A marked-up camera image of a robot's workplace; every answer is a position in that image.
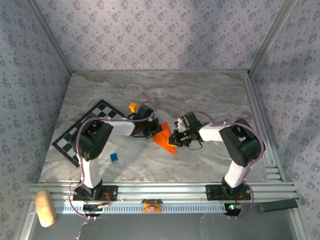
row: black mounting plate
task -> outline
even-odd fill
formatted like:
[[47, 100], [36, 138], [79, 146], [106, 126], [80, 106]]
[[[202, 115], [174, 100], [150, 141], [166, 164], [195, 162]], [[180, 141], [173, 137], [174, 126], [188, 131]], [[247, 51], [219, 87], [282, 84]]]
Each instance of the black mounting plate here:
[[[108, 193], [110, 196], [111, 201], [116, 201], [118, 196], [118, 186], [116, 185], [103, 185], [102, 192]], [[89, 197], [86, 192], [81, 188], [78, 187], [74, 193], [73, 193], [73, 201], [92, 201], [93, 199]], [[101, 196], [95, 201], [101, 201], [101, 202], [107, 202], [108, 197], [104, 194], [101, 194]]]
[[222, 200], [230, 200], [236, 201], [239, 197], [239, 194], [243, 194], [246, 200], [251, 200], [250, 189], [246, 185], [241, 185], [234, 193], [230, 196], [226, 196], [223, 191], [221, 184], [210, 184], [205, 186], [206, 199], [208, 201], [222, 201]]

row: orange object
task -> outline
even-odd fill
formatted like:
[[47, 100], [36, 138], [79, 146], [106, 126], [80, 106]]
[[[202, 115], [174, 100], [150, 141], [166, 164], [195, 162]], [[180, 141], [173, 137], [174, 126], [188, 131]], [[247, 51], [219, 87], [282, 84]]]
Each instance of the orange object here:
[[164, 148], [168, 152], [176, 155], [175, 146], [168, 144], [168, 139], [170, 137], [170, 129], [167, 122], [161, 123], [162, 131], [158, 134], [152, 136], [153, 141], [158, 144], [160, 147]]

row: chessboard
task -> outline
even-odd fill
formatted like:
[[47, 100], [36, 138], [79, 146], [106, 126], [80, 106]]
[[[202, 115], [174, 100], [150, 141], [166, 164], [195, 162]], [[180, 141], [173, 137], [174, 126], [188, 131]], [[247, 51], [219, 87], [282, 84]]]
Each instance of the chessboard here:
[[96, 105], [94, 105], [88, 112], [86, 112], [79, 120], [77, 120], [71, 127], [68, 128], [60, 137], [58, 137], [52, 145], [63, 154], [73, 165], [79, 167], [79, 160], [75, 151], [73, 150], [69, 141], [72, 135], [81, 127], [81, 124], [85, 121], [88, 114], [93, 113], [101, 118], [121, 119], [125, 115], [111, 106], [105, 100], [101, 99]]

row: purple cable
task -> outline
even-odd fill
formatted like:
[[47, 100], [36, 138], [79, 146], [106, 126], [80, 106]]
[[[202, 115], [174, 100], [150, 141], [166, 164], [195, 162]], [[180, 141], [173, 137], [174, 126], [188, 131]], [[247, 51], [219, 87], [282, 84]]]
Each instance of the purple cable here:
[[[194, 112], [194, 113], [203, 114], [203, 115], [207, 116], [208, 118], [210, 118], [210, 120], [211, 120], [212, 122], [214, 122], [213, 118], [212, 118], [210, 115], [208, 115], [208, 114], [206, 114], [205, 112], [203, 112], [203, 111], [194, 110], [193, 112]], [[249, 212], [252, 210], [252, 208], [253, 208], [253, 206], [254, 206], [254, 203], [255, 203], [254, 192], [253, 192], [251, 186], [246, 183], [246, 177], [247, 177], [248, 173], [250, 172], [250, 170], [251, 170], [251, 168], [252, 168], [252, 165], [255, 164], [257, 161], [259, 161], [259, 160], [262, 158], [262, 156], [263, 156], [263, 154], [264, 154], [264, 152], [265, 152], [264, 142], [262, 141], [261, 137], [259, 136], [259, 134], [258, 134], [255, 130], [253, 130], [251, 127], [249, 127], [249, 126], [247, 126], [247, 125], [244, 125], [244, 124], [242, 124], [242, 123], [238, 123], [238, 122], [228, 122], [228, 123], [219, 123], [219, 124], [211, 123], [210, 125], [213, 126], [213, 127], [223, 127], [223, 126], [236, 125], [236, 126], [245, 128], [245, 129], [249, 130], [250, 132], [252, 132], [252, 133], [256, 136], [256, 138], [258, 139], [258, 141], [259, 141], [259, 143], [260, 143], [261, 152], [260, 152], [259, 156], [258, 156], [255, 160], [253, 160], [253, 161], [251, 161], [251, 162], [249, 163], [248, 168], [245, 170], [245, 172], [244, 172], [244, 174], [243, 174], [243, 177], [242, 177], [242, 183], [243, 183], [244, 185], [246, 185], [246, 186], [250, 189], [251, 199], [252, 199], [251, 205], [250, 205], [249, 209], [248, 209], [244, 214], [242, 214], [242, 215], [240, 215], [240, 216], [233, 216], [233, 217], [229, 216], [229, 218], [233, 218], [233, 219], [243, 218], [243, 217], [245, 217], [245, 216], [247, 216], [247, 215], [249, 214]]]
[[146, 118], [143, 118], [143, 119], [138, 119], [138, 120], [132, 120], [132, 119], [112, 119], [112, 118], [104, 118], [104, 117], [93, 117], [93, 118], [90, 118], [90, 119], [87, 119], [86, 121], [84, 121], [84, 123], [81, 125], [80, 129], [79, 129], [79, 132], [78, 134], [76, 135], [76, 140], [75, 140], [75, 152], [76, 152], [76, 155], [77, 155], [77, 158], [79, 160], [79, 166], [80, 166], [80, 171], [81, 171], [81, 176], [82, 176], [82, 181], [76, 185], [74, 188], [71, 189], [71, 191], [69, 192], [69, 195], [68, 195], [68, 199], [69, 199], [69, 203], [70, 203], [70, 206], [71, 208], [73, 209], [73, 211], [80, 217], [82, 218], [85, 218], [87, 219], [88, 217], [85, 216], [85, 215], [82, 215], [80, 212], [78, 212], [76, 210], [76, 208], [73, 206], [73, 204], [71, 203], [71, 194], [72, 192], [74, 192], [77, 188], [81, 187], [83, 184], [84, 184], [84, 181], [85, 181], [85, 171], [84, 171], [84, 167], [83, 167], [83, 158], [80, 156], [79, 154], [79, 140], [80, 140], [80, 135], [81, 135], [81, 132], [82, 130], [84, 129], [84, 127], [89, 123], [89, 122], [92, 122], [92, 121], [107, 121], [107, 122], [132, 122], [132, 123], [139, 123], [139, 122], [144, 122], [144, 121], [147, 121], [148, 119], [152, 118], [154, 115], [155, 115], [155, 111], [156, 111], [156, 108], [155, 106], [153, 105], [152, 102], [150, 101], [143, 101], [139, 106], [141, 106], [142, 104], [151, 104], [152, 105], [152, 108], [153, 108], [153, 112], [151, 113], [150, 116], [146, 117]]

